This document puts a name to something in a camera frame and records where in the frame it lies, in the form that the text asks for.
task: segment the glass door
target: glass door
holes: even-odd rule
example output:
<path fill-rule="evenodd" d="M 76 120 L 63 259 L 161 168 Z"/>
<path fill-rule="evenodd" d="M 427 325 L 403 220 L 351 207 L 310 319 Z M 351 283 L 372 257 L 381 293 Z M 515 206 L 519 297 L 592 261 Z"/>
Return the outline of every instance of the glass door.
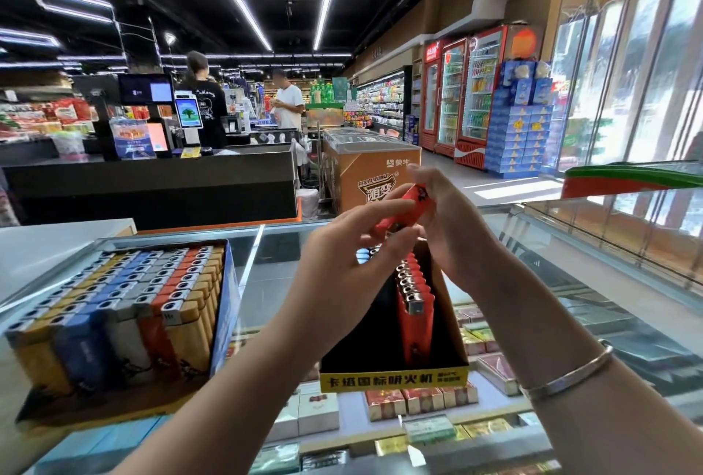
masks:
<path fill-rule="evenodd" d="M 437 142 L 448 146 L 453 146 L 456 142 L 465 48 L 466 42 L 452 47 L 449 51 L 444 52 L 442 60 L 444 62 L 444 76 L 442 77 L 442 105 L 439 109 Z"/>
<path fill-rule="evenodd" d="M 466 72 L 466 96 L 462 116 L 461 135 L 486 140 L 491 104 L 496 82 L 496 68 L 500 59 L 503 31 L 479 38 L 471 53 Z"/>
<path fill-rule="evenodd" d="M 437 64 L 427 68 L 425 89 L 425 130 L 435 130 L 435 98 L 437 95 Z"/>

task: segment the silver bracelet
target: silver bracelet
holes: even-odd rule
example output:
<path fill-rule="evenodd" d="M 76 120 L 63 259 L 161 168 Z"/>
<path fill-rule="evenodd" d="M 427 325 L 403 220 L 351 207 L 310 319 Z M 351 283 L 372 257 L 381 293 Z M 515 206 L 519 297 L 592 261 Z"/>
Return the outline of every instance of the silver bracelet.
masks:
<path fill-rule="evenodd" d="M 521 388 L 522 393 L 531 401 L 539 401 L 540 399 L 555 396 L 559 392 L 568 390 L 576 384 L 580 384 L 585 381 L 605 364 L 607 364 L 612 356 L 613 346 L 605 340 L 598 341 L 605 348 L 605 351 L 594 358 L 591 362 L 586 363 L 581 367 L 577 367 L 574 371 L 569 372 L 566 375 L 562 375 L 561 377 L 548 382 L 544 386 L 537 386 L 536 388 L 530 389 Z"/>

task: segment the hand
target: hand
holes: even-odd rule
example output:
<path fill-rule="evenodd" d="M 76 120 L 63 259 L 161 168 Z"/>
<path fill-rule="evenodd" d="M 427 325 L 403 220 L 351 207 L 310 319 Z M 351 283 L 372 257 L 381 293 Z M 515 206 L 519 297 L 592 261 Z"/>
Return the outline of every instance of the hand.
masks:
<path fill-rule="evenodd" d="M 427 238 L 432 257 L 442 271 L 471 294 L 486 275 L 487 261 L 507 253 L 488 229 L 476 206 L 442 172 L 435 168 L 408 165 L 410 178 L 425 185 L 435 206 L 419 219 L 420 234 Z M 412 185 L 402 185 L 386 196 L 400 198 Z"/>
<path fill-rule="evenodd" d="M 374 225 L 413 206 L 414 201 L 406 199 L 357 206 L 314 231 L 305 243 L 286 301 L 272 321 L 292 328 L 296 343 L 317 360 L 326 355 L 361 321 L 419 233 L 410 227 L 391 235 L 362 265 L 356 251 L 383 241 L 371 236 Z"/>

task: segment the black t-shirt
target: black t-shirt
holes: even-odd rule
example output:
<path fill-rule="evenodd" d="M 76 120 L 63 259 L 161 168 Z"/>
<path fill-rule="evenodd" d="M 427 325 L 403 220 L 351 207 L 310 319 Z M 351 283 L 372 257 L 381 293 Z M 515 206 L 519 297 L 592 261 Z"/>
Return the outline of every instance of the black t-shirt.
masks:
<path fill-rule="evenodd" d="M 196 80 L 193 85 L 183 83 L 179 89 L 190 90 L 198 98 L 202 129 L 198 129 L 200 144 L 222 149 L 227 144 L 220 118 L 227 115 L 227 103 L 222 88 L 211 80 Z"/>

